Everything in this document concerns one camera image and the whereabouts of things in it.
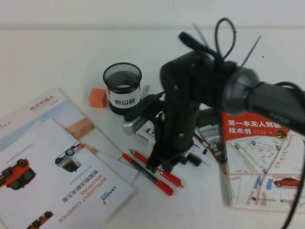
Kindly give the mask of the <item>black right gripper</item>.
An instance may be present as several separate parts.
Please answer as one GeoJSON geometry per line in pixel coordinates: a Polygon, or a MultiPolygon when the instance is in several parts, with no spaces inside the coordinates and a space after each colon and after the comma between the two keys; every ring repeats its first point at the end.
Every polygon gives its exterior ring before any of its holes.
{"type": "Polygon", "coordinates": [[[204,55],[195,51],[175,58],[160,69],[160,80],[165,92],[164,121],[156,132],[157,141],[146,162],[146,168],[171,172],[184,160],[184,154],[193,145],[193,134],[199,103],[194,98],[198,69],[204,55]]]}

